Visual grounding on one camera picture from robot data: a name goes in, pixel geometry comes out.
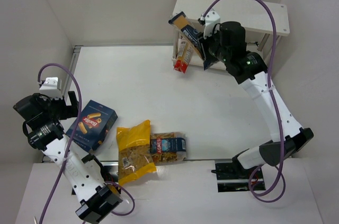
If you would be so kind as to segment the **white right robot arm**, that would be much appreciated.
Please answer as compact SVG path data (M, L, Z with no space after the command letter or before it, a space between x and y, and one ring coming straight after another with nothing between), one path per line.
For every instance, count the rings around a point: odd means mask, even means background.
M245 37L245 29L234 21L207 23L199 37L204 68L215 62L223 63L226 71L257 105L270 132L270 141L232 158L236 173L264 164L276 166L314 137L311 128L303 128L293 117L268 78L268 67L262 57L247 50Z

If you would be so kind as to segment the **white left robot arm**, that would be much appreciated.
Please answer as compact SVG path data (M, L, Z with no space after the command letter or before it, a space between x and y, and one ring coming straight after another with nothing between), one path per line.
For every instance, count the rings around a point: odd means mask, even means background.
M62 171L74 190L81 206L77 216L87 223L100 223L121 202L119 192L104 181L98 160L87 155L80 158L69 146L61 120L78 115L75 92L64 97L48 97L40 93L29 95L14 106L24 119L23 132L30 146L42 151Z

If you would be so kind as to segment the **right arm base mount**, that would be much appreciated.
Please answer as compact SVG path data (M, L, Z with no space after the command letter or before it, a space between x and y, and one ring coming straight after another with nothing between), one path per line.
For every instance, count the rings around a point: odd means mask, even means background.
M255 168L236 172L231 159L215 160L215 168L211 170L216 175L218 192L249 191L248 181Z

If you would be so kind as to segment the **blue-labelled spaghetti bag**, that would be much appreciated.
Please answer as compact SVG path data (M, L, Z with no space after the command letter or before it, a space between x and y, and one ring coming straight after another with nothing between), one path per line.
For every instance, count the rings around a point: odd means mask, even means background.
M169 19L168 23L172 25L176 30L178 30L180 34L186 37L194 45L194 52L201 58L198 49L198 38L199 34L203 32L198 31L193 26L193 24L188 20L184 12L179 12L178 14L172 16ZM207 70L214 63L215 62L203 62L203 69Z

